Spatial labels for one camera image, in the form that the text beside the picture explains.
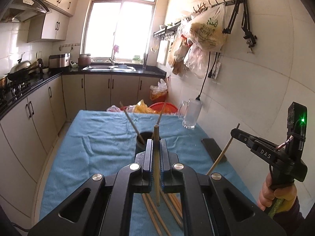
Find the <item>person's arm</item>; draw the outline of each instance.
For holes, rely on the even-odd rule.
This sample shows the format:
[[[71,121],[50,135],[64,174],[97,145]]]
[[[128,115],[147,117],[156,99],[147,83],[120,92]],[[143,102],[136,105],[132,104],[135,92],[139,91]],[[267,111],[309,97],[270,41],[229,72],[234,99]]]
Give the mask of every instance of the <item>person's arm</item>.
[[[269,173],[259,193],[257,205],[264,211],[266,207],[272,205],[274,198],[284,199],[273,219],[286,231],[288,236],[291,236],[304,220],[300,212],[296,186],[292,185],[273,191],[269,188],[271,184],[272,179]]]

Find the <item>kitchen sink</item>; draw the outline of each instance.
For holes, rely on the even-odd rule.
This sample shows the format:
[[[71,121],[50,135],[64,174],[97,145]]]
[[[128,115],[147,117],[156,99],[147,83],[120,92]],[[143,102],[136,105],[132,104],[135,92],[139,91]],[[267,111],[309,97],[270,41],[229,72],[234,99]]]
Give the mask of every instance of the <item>kitchen sink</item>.
[[[132,66],[124,66],[120,68],[117,66],[106,66],[106,65],[93,65],[87,66],[83,68],[84,71],[92,71],[92,72],[103,72],[103,71],[120,71],[120,72],[135,72],[136,69]]]

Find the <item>floor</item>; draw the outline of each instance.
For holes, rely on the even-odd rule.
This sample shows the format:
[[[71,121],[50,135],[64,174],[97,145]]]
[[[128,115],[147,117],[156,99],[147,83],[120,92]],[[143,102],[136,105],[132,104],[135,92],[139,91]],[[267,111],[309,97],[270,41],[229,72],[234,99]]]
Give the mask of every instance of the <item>floor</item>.
[[[50,156],[49,156],[49,159],[47,161],[47,164],[46,164],[46,167],[45,167],[45,170],[44,170],[44,173],[43,173],[43,176],[42,176],[42,180],[40,182],[40,185],[39,185],[39,189],[38,189],[38,193],[37,193],[37,199],[36,199],[36,204],[35,204],[35,212],[34,212],[34,224],[32,224],[32,226],[34,226],[35,224],[38,223],[39,221],[39,213],[40,213],[40,206],[41,206],[41,203],[42,203],[42,198],[43,198],[43,194],[44,194],[44,189],[45,189],[45,185],[46,185],[46,181],[47,181],[47,178],[48,178],[48,175],[49,175],[49,172],[50,172],[50,169],[51,169],[51,166],[54,162],[54,159],[55,159],[55,156],[57,154],[57,151],[70,127],[71,123],[70,122],[66,122],[62,129],[60,130],[59,132],[59,138],[58,138],[58,141],[56,142],[53,150],[51,151],[50,153]]]

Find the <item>dark sleeve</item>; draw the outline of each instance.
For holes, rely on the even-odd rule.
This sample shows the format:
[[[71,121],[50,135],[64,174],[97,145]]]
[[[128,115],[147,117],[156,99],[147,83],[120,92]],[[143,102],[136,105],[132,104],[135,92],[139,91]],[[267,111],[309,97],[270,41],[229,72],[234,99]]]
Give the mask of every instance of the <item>dark sleeve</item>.
[[[302,213],[300,212],[298,198],[296,198],[292,208],[289,211],[275,214],[273,219],[286,231],[287,236],[293,235],[300,224],[304,221]]]

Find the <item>blue tablecloth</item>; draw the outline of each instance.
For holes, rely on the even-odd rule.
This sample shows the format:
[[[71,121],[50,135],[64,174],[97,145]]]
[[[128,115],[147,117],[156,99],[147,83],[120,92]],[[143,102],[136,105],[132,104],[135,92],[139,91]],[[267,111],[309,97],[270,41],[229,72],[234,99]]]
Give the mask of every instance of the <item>blue tablecloth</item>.
[[[131,113],[138,130],[153,131],[158,115]],[[166,139],[168,151],[178,155],[179,161],[205,174],[213,161],[201,143],[208,137],[197,125],[188,130],[177,116],[163,115],[160,136]],[[104,176],[117,173],[134,159],[136,133],[124,113],[80,111],[71,124],[49,173],[40,210],[40,219],[51,212],[81,184],[95,173]],[[229,162],[219,164],[214,172],[221,173],[253,202],[247,187]],[[161,198],[158,208],[173,236],[183,235]],[[133,198],[130,236],[158,235],[140,194]]]

